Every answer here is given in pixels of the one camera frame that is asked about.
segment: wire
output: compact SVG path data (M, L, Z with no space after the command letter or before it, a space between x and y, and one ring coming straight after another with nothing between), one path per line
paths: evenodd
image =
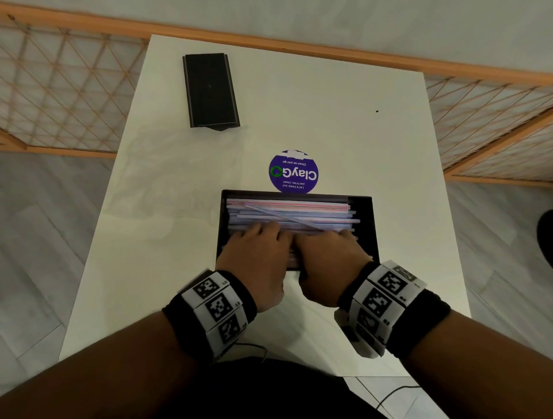
M242 346L254 346L259 349L263 349L265 351L265 355L263 355L263 359L261 360L260 364L263 364L263 362L267 359L267 354L269 351L265 346L256 345L255 343L235 343L235 345L242 345Z
M377 406L377 410L378 410L379 407L382 406L382 403L384 403L386 401L386 399L388 397L390 397L392 394L394 394L396 391L401 390L401 389L419 389L419 388L420 388L420 385L402 385L401 387L398 387L397 389L391 391L385 398L382 399L382 401Z

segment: bundle of straws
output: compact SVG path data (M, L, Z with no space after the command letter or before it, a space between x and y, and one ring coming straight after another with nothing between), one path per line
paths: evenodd
M315 234L321 231L349 230L360 222L353 218L355 211L349 204L336 202L281 201L227 199L228 232L245 231L253 223L276 221L281 229L293 233ZM292 251L289 269L298 267L298 258Z

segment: purple sticker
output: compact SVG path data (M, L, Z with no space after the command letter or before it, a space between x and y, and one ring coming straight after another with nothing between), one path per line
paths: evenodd
M280 192L308 193L319 180L319 170L307 154L287 150L271 161L269 177Z

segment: white tabletop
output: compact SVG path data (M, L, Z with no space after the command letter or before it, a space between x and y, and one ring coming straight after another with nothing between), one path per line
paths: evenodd
M190 128L182 56L198 53L228 54L241 127ZM276 191L269 163L288 149L318 165L313 193L372 196L380 259L469 314L422 74L153 36L61 357L213 268L221 190ZM247 340L336 375L407 375L389 354L359 357L295 273L285 292Z

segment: hand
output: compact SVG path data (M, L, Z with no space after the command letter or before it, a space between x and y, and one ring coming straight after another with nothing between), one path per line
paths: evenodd
M215 263L216 270L234 274L252 295L257 312L269 310L284 297L284 275L292 233L270 222L233 234Z
M347 286L373 260L347 230L339 234L297 234L294 242L307 271L307 279L300 282L301 290L309 300L327 307L338 306L338 298Z

